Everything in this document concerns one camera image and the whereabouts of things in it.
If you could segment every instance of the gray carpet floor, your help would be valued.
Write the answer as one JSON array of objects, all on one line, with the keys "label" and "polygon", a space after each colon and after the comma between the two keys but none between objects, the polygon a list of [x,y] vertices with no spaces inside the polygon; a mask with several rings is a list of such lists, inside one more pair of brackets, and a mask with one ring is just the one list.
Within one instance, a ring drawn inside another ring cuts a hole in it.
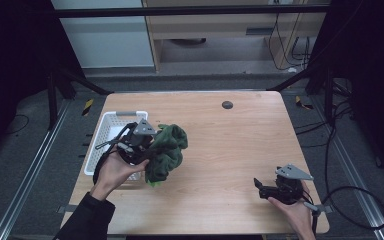
[{"label": "gray carpet floor", "polygon": [[[123,79],[106,78],[91,79],[108,90],[117,92],[129,91],[181,91],[181,90],[227,90],[247,89],[262,90],[272,87],[286,79],[287,76],[264,74],[230,74],[210,76],[166,76],[166,77],[129,77]],[[70,199],[77,179],[87,144],[91,140],[97,124],[105,96],[100,96],[80,85],[75,85],[78,92],[75,100],[69,101],[67,116],[58,133],[58,137],[46,158],[29,197],[22,208],[11,231],[12,236],[51,236],[60,226],[63,215],[56,210],[66,205]],[[294,127],[320,122],[322,119],[317,110],[298,107],[295,96],[300,95],[305,104],[314,104],[313,100],[322,96],[308,98],[299,87],[293,87],[282,93],[288,113]],[[82,116],[87,100],[93,98],[94,103],[88,116]],[[48,125],[48,105],[46,92],[40,92],[24,99],[18,106],[17,116],[0,143],[0,219],[9,206],[12,197],[20,185],[24,174],[34,158]],[[337,120],[337,135],[353,160],[353,163],[368,185],[370,191],[384,202],[384,168],[376,167],[374,155],[361,133],[358,124],[345,115]],[[319,195],[325,196],[324,153],[328,132],[319,128],[307,134],[298,135],[299,142]],[[349,185],[343,166],[338,161],[338,154],[330,148],[329,184],[331,189],[336,186]],[[367,218],[361,209],[353,191],[335,195],[335,202],[347,215],[367,224]],[[318,239],[377,239],[373,231],[359,228],[342,218],[337,212],[328,215],[330,230],[318,236]],[[282,235],[271,235],[268,239],[285,239]]]}]

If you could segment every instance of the person's arm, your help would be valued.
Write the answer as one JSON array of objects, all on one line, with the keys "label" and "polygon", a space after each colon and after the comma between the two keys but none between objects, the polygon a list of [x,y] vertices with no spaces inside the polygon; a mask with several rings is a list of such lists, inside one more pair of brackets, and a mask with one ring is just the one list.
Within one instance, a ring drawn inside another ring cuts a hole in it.
[{"label": "person's arm", "polygon": [[108,224],[115,206],[106,198],[130,175],[145,170],[148,162],[149,160],[145,160],[132,166],[123,161],[117,152],[111,153],[99,171],[98,181],[83,197],[54,240],[107,239]]},{"label": "person's arm", "polygon": [[[309,193],[307,185],[302,181],[304,190]],[[269,197],[268,201],[276,206],[287,218],[292,229],[297,233],[300,240],[315,240],[311,228],[311,210],[307,208],[303,201],[298,201],[292,205],[286,205],[279,200]]]}]

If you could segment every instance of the wooden table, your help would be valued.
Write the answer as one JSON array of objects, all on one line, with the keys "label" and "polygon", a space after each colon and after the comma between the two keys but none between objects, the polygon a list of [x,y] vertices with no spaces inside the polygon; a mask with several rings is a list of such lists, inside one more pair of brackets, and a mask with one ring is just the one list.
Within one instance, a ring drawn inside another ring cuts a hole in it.
[{"label": "wooden table", "polygon": [[[233,108],[224,109],[224,101]],[[110,195],[117,209],[109,234],[292,232],[283,215],[259,198],[253,183],[256,177],[275,186],[276,167],[288,163],[309,172],[278,92],[112,94],[102,113],[132,110],[147,111],[155,128],[160,123],[179,125],[188,134],[189,147],[182,152],[183,163],[161,186],[152,188],[142,179]],[[319,203],[313,182],[307,185]],[[78,204],[91,187],[92,179],[82,169],[70,204]],[[317,231],[328,229],[322,214]]]}]

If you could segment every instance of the white cabinet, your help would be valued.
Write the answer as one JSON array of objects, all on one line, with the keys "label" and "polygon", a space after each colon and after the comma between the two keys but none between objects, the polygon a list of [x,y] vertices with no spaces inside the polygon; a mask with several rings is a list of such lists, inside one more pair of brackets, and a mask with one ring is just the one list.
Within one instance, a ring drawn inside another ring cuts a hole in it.
[{"label": "white cabinet", "polygon": [[[140,0],[52,0],[55,9],[142,7]],[[66,18],[61,23],[83,69],[154,67],[144,17]]]}]

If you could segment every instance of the black pole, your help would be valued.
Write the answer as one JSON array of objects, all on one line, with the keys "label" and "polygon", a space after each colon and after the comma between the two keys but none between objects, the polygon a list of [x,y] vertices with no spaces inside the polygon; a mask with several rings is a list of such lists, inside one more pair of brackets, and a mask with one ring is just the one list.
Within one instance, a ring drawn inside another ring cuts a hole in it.
[{"label": "black pole", "polygon": [[188,6],[144,7],[106,9],[63,9],[34,12],[39,16],[56,18],[133,17],[169,15],[259,14],[259,13],[318,13],[332,10],[329,4],[300,5],[238,5],[238,6]]}]

